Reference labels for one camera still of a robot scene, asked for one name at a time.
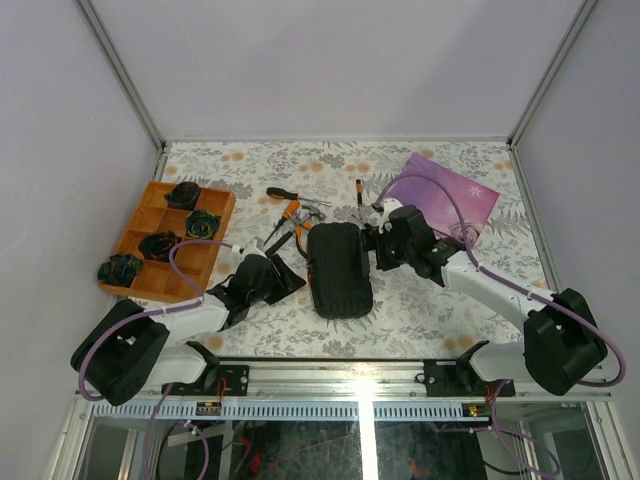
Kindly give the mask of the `black plastic tool case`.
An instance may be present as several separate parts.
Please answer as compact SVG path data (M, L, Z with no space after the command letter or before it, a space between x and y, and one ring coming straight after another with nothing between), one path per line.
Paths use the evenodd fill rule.
M360 318L372 310L369 258L355 224L322 223L309 231L307 273L314 308L321 318Z

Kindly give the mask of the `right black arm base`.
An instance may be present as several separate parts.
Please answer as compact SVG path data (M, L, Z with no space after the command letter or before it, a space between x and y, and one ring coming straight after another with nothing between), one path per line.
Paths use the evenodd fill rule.
M429 397L483 397L491 400L495 394L499 397L516 395L512 381L497 391L499 380L482 380L468 363L457 360L424 360L422 371L414 376L414 382L424 386Z

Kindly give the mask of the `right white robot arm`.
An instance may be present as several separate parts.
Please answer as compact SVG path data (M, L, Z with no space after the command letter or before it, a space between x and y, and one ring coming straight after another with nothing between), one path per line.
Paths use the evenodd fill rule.
M458 387L478 394L498 380L532 381L561 396L608 355L584 297L527 286L484 267L466 239L440 239L415 206L394 199L374 205L380 221L363 229L363 248L381 271L408 265L421 278L467 295L521 332L511 343L481 342L458 358Z

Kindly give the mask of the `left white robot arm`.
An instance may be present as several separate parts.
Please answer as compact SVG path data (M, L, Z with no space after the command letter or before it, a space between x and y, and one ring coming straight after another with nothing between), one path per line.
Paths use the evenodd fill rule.
M280 256L250 254L199 299L157 310L121 300L71 356L79 389L86 399L112 406L155 388L217 394L220 361L198 336L227 330L245 320L254 305L273 305L305 283Z

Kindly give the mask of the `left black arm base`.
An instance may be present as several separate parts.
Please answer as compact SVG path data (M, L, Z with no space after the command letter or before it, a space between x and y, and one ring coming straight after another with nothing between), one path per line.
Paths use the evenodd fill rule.
M197 395L244 397L248 393L250 367L240 364L221 364L206 367L195 384Z

